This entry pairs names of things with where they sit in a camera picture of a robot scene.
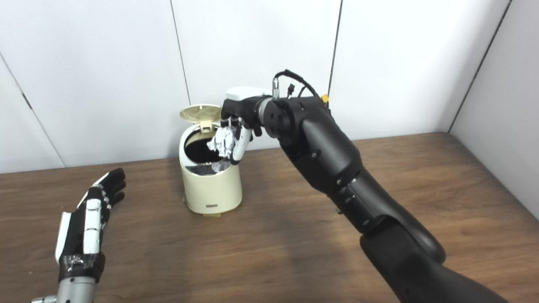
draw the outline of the wooden table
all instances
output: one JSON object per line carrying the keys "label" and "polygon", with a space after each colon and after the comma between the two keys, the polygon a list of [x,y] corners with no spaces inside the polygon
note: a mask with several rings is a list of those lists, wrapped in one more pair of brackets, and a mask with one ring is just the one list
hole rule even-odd
{"label": "wooden table", "polygon": [[[445,133],[356,141],[386,190],[440,240],[448,267],[512,303],[539,301],[539,222]],[[397,302],[359,234],[280,149],[248,152],[241,206],[220,218],[182,203],[177,159],[0,175],[0,298],[56,292],[62,211],[121,166],[96,303]]]}

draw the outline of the trash can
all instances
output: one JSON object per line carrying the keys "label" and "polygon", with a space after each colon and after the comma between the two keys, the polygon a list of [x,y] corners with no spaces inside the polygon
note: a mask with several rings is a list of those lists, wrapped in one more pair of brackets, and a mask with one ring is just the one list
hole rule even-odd
{"label": "trash can", "polygon": [[194,123],[179,143],[187,207],[198,214],[210,215],[233,210],[243,196],[238,165],[208,148],[207,143],[220,127],[221,107],[194,105],[180,117]]}

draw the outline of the black robotic arm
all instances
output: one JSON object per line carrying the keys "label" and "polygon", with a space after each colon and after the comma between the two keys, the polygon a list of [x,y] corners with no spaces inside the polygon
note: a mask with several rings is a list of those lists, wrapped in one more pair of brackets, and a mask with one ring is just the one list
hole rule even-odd
{"label": "black robotic arm", "polygon": [[277,98],[277,91],[273,97],[245,102],[227,99],[222,119],[240,118],[240,127],[264,127],[279,140],[307,182],[326,194],[362,234],[361,248],[402,303],[508,303],[442,265],[446,256],[441,244],[369,174],[327,104],[312,93]]}

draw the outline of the white wall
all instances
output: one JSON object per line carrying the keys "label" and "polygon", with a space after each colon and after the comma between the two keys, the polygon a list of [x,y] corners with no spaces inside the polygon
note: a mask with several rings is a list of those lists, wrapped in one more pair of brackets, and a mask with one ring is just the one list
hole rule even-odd
{"label": "white wall", "polygon": [[330,100],[352,139],[447,132],[507,0],[345,0]]}
{"label": "white wall", "polygon": [[[234,86],[271,89],[289,69],[328,88],[340,0],[172,0],[192,104],[222,105]],[[280,79],[281,94],[289,85]],[[297,94],[301,88],[296,84]],[[277,147],[264,134],[250,149]]]}
{"label": "white wall", "polygon": [[[507,2],[345,0],[330,96],[342,129],[447,131]],[[340,3],[5,0],[0,51],[67,166],[162,158],[189,97],[221,104],[285,68],[326,93]]]}
{"label": "white wall", "polygon": [[457,137],[539,218],[539,2],[513,1],[457,116]]}
{"label": "white wall", "polygon": [[63,167],[0,58],[0,173]]}
{"label": "white wall", "polygon": [[189,101],[170,2],[1,1],[0,51],[67,166],[177,155]]}

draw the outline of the trash can lid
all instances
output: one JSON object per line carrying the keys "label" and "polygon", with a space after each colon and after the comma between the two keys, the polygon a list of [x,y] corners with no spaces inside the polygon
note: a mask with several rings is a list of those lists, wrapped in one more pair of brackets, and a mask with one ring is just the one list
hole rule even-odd
{"label": "trash can lid", "polygon": [[221,107],[213,104],[196,104],[185,108],[179,113],[179,116],[191,123],[219,121],[221,120]]}

